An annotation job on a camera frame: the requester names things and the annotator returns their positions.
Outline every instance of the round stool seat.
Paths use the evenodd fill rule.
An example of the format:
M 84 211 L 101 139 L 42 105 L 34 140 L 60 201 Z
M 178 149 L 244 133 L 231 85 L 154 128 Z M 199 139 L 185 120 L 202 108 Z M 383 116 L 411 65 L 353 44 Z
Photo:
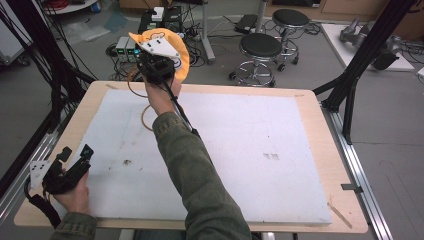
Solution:
M 280 9 L 272 14 L 272 21 L 280 27 L 304 27 L 309 23 L 309 18 L 296 10 Z
M 262 33 L 252 33 L 240 41 L 240 50 L 254 59 L 275 58 L 282 51 L 281 43 L 274 37 Z

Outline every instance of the person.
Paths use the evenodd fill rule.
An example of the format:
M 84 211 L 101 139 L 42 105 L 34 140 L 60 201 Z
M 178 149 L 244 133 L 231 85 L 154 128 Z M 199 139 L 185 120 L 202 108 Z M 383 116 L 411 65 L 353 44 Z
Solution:
M 158 117 L 153 123 L 159 151 L 169 176 L 187 209 L 186 239 L 252 239 L 242 212 L 226 191 L 206 147 L 175 114 L 167 92 L 145 83 L 150 105 Z M 174 81 L 178 95 L 181 83 Z M 56 239 L 94 239 L 97 221 L 90 216 L 88 173 L 65 194 L 54 195 L 68 213 L 51 236 Z

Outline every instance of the hand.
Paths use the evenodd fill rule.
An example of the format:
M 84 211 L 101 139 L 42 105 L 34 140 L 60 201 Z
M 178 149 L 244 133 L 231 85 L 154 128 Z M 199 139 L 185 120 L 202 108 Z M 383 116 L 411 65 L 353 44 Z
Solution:
M 68 212 L 90 214 L 87 187 L 88 172 L 80 179 L 77 186 L 69 192 L 56 194 L 53 197 L 66 208 Z
M 148 83 L 144 81 L 146 85 L 146 92 L 149 97 L 149 103 L 152 108 L 155 110 L 156 114 L 159 116 L 165 112 L 174 112 L 174 106 L 171 102 L 171 97 L 167 91 L 164 91 L 165 87 L 158 87 L 155 84 Z M 177 80 L 168 82 L 171 84 L 171 90 L 175 96 L 178 96 L 181 91 L 181 83 Z

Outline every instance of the whiteboard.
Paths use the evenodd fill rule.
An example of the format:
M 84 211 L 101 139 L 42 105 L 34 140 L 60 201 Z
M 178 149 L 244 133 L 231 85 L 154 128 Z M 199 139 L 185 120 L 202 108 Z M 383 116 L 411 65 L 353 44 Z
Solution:
M 179 102 L 247 221 L 331 223 L 294 98 L 184 92 Z M 88 186 L 96 217 L 185 219 L 154 134 L 141 124 L 147 105 L 129 90 L 108 90 L 76 150 L 72 162 L 84 144 L 94 150 Z M 148 110 L 146 122 L 155 118 Z

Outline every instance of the wooden table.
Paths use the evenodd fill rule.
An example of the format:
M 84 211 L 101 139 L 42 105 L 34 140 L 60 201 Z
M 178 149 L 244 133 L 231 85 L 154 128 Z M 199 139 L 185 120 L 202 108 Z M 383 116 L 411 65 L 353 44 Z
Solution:
M 135 90 L 144 89 L 143 83 L 132 83 Z M 108 89 L 128 89 L 124 82 L 97 81 L 91 84 L 84 99 L 66 127 L 51 156 L 68 146 L 77 149 L 91 119 Z M 368 230 L 362 209 L 353 191 L 345 191 L 341 184 L 350 183 L 342 160 L 312 91 L 272 88 L 184 85 L 183 92 L 222 93 L 283 96 L 295 99 L 309 140 L 311 152 L 331 211 L 333 223 L 325 226 L 249 223 L 251 231 L 260 232 L 338 232 L 364 233 Z M 27 200 L 15 216 L 18 226 L 50 226 L 48 219 Z M 183 221 L 104 219 L 98 227 L 129 229 L 184 229 Z

